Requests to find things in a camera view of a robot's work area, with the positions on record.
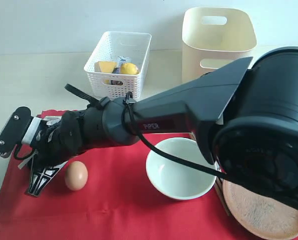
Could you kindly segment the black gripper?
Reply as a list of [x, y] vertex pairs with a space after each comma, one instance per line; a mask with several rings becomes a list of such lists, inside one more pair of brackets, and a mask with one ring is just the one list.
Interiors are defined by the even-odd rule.
[[35, 150], [30, 165], [29, 186], [26, 195], [38, 197], [48, 183], [71, 159], [71, 155], [60, 139], [60, 116], [41, 119], [30, 146]]

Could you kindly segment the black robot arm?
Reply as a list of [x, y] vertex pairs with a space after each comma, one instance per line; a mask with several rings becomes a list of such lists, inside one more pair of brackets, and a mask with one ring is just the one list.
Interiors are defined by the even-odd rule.
[[[44, 170], [94, 148], [142, 141], [157, 154], [220, 177], [298, 210], [298, 47], [272, 50], [255, 63], [235, 60], [196, 80], [141, 101], [132, 93], [89, 101], [33, 138], [28, 192], [38, 195]], [[222, 171], [167, 154], [147, 133], [192, 133], [204, 159]]]

